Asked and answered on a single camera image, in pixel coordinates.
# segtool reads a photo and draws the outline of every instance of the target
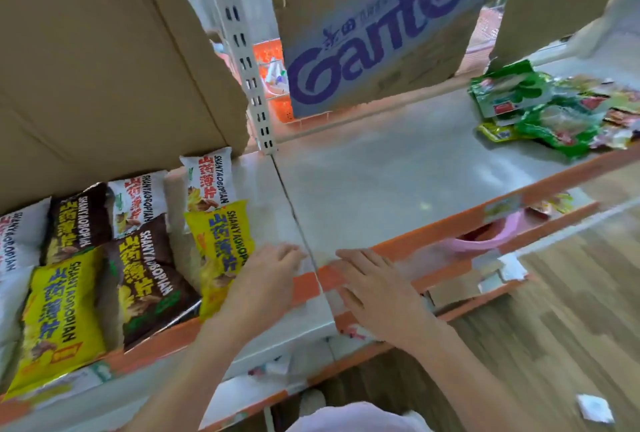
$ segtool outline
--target yellow snack bag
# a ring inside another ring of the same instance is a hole
[[[185,213],[184,218],[202,258],[200,318],[204,320],[220,310],[229,285],[254,250],[246,200],[212,212]]]
[[[98,247],[34,270],[22,313],[18,372],[5,399],[41,387],[106,352],[93,305],[101,266]]]

